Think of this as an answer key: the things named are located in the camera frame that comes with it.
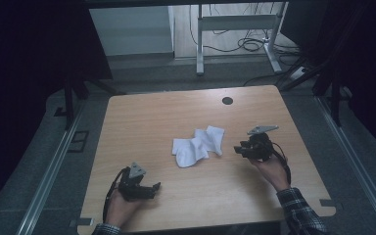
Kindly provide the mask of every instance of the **black clamp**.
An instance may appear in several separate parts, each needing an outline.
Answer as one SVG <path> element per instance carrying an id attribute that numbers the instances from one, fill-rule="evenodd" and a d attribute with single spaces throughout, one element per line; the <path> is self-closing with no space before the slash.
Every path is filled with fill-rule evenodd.
<path id="1" fill-rule="evenodd" d="M 103 207 L 103 221 L 106 219 L 108 212 L 109 201 L 112 193 L 115 189 L 121 193 L 126 201 L 134 201 L 137 199 L 153 199 L 160 189 L 161 182 L 154 184 L 152 187 L 140 186 L 140 182 L 143 179 L 146 171 L 140 167 L 137 163 L 133 163 L 131 167 L 127 166 L 123 168 L 115 180 L 106 195 L 105 205 Z"/>
<path id="2" fill-rule="evenodd" d="M 276 156 L 285 169 L 288 182 L 291 184 L 291 170 L 289 169 L 286 156 L 283 154 L 280 146 L 271 142 L 268 135 L 265 133 L 269 130 L 277 128 L 277 125 L 255 127 L 251 131 L 247 132 L 249 135 L 251 135 L 249 140 L 240 141 L 241 146 L 234 146 L 234 151 L 237 154 L 241 154 L 243 158 L 262 162 L 269 160 L 272 155 Z M 273 144 L 279 147 L 282 154 L 279 154 L 276 150 L 274 150 Z"/>

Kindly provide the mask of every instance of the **plaid shirt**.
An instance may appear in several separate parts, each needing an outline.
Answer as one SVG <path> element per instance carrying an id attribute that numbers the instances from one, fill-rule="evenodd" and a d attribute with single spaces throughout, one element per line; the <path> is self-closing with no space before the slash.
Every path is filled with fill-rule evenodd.
<path id="1" fill-rule="evenodd" d="M 327 234 L 325 225 L 316 212 L 307 204 L 297 188 L 286 189 L 277 193 L 285 219 L 291 229 L 290 234 L 317 235 Z"/>

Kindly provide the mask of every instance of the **person's left hand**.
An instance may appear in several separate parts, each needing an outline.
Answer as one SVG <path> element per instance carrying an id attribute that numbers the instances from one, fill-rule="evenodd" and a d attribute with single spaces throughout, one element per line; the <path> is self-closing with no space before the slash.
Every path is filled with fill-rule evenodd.
<path id="1" fill-rule="evenodd" d="M 118 189 L 115 189 L 110 198 L 105 222 L 118 228 L 122 227 L 143 202 L 143 200 L 127 202 Z"/>

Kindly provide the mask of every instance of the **wooden floor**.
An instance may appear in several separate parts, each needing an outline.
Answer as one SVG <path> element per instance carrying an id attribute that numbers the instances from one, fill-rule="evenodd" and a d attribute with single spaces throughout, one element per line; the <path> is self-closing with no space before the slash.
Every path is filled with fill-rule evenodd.
<path id="1" fill-rule="evenodd" d="M 209 4 L 203 5 L 204 16 L 218 15 L 258 15 L 258 14 L 276 14 L 279 11 L 281 3 L 242 3 L 242 4 Z M 197 17 L 199 13 L 198 5 L 193 6 L 174 6 L 173 14 L 175 19 L 175 58 L 192 58 L 196 57 L 197 47 Z M 227 56 L 227 55 L 253 55 L 264 54 L 264 49 L 260 48 L 250 52 L 244 48 L 239 48 L 239 40 L 245 38 L 262 40 L 265 38 L 263 30 L 229 30 L 229 31 L 205 31 L 203 32 L 203 45 L 205 56 Z M 276 44 L 284 46 L 295 46 L 287 37 L 278 33 Z M 261 43 L 248 46 L 249 49 L 257 49 Z"/>

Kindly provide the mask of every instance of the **white cloth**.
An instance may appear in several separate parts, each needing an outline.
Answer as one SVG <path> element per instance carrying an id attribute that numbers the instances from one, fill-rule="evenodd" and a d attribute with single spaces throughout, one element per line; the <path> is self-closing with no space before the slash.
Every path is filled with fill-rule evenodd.
<path id="1" fill-rule="evenodd" d="M 192 139 L 173 139 L 172 154 L 180 167 L 188 167 L 198 160 L 207 159 L 208 151 L 222 155 L 224 129 L 209 125 L 207 130 L 196 129 L 194 135 Z"/>

